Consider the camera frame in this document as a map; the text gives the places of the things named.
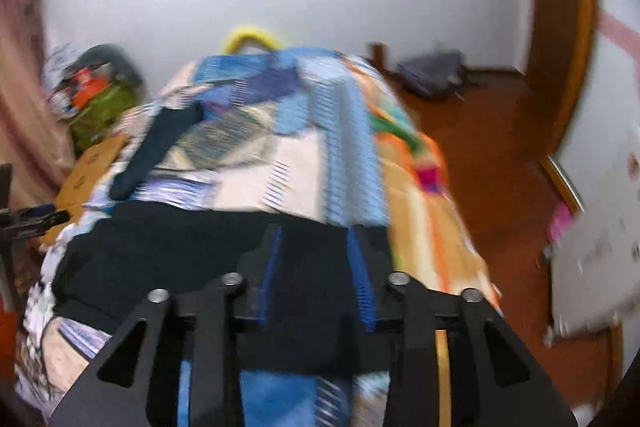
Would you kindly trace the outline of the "brown wooden door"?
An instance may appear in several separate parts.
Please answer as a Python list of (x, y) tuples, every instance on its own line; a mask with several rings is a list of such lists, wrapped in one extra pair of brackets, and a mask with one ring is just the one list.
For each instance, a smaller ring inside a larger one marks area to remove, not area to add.
[(527, 93), (514, 120), (524, 154), (555, 153), (584, 84), (597, 21), (597, 0), (533, 0), (524, 80)]

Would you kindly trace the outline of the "grey neck pillow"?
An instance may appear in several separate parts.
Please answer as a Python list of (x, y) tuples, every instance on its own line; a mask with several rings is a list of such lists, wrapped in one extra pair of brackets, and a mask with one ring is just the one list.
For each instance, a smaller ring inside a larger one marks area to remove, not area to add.
[(74, 66), (78, 69), (85, 67), (112, 65), (112, 73), (132, 89), (141, 89), (144, 85), (143, 78), (137, 66), (121, 46), (103, 43), (93, 46), (81, 53)]

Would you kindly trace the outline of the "folded dark teal garment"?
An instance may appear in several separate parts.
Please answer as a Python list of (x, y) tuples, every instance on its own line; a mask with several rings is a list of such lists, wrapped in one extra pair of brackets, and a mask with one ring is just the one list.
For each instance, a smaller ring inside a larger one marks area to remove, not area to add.
[(203, 119), (204, 109), (198, 102), (191, 103), (182, 109), (163, 108), (154, 118), (148, 133), (137, 152), (131, 157), (126, 169), (115, 176), (108, 192), (110, 199), (120, 202), (134, 194), (180, 136)]

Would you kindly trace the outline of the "white cabinet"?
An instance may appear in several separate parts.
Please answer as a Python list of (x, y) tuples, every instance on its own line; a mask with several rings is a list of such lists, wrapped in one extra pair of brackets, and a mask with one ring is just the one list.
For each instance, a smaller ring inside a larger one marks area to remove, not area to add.
[(620, 325), (639, 306), (639, 128), (627, 134), (585, 211), (549, 246), (544, 345)]

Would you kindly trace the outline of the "black pants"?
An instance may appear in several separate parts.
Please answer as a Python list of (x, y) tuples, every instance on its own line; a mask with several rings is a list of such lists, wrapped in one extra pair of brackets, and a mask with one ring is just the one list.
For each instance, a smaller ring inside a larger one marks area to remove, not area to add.
[(268, 323), (242, 336), (241, 363), (261, 371), (348, 375), (384, 372), (387, 340), (358, 317), (346, 228), (266, 212), (183, 210), (121, 202), (67, 245), (52, 283), (61, 317), (114, 333), (149, 291), (199, 291), (282, 225)]

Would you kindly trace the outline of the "dark bag on floor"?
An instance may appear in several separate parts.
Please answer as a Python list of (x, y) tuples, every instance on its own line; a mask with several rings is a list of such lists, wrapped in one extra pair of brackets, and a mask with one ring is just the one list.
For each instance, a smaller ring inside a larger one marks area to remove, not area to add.
[(397, 63), (397, 72), (404, 87), (419, 98), (461, 96), (466, 83), (465, 59), (458, 50), (407, 58)]

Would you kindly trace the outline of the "green storage box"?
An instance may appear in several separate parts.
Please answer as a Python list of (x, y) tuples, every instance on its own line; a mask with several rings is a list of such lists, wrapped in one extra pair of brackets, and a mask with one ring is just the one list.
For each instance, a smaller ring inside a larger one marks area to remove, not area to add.
[(74, 152), (81, 156), (89, 147), (100, 143), (126, 110), (138, 104), (134, 89), (112, 83), (78, 110), (68, 122)]

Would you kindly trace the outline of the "yellow pillow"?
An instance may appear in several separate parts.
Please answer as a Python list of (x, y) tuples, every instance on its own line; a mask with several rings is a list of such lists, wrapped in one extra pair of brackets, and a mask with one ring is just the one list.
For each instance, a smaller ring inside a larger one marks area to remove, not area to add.
[(283, 49), (283, 44), (268, 31), (255, 26), (240, 26), (233, 29), (222, 45), (222, 54), (238, 54), (247, 44), (254, 44), (263, 50), (273, 52)]

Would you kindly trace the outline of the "orange box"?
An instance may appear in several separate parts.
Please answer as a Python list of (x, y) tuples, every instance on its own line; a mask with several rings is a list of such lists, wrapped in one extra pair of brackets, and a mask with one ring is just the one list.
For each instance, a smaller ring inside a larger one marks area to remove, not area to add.
[(79, 69), (72, 77), (70, 103), (74, 109), (81, 109), (107, 86), (108, 80), (104, 76), (96, 74), (88, 67)]

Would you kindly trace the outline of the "pink brown curtain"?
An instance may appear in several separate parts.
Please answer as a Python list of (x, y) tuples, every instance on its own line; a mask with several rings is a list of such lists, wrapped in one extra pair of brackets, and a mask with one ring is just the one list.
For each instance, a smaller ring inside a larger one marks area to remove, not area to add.
[(70, 132), (41, 84), (41, 0), (1, 0), (1, 161), (12, 166), (10, 205), (55, 199), (75, 164)]

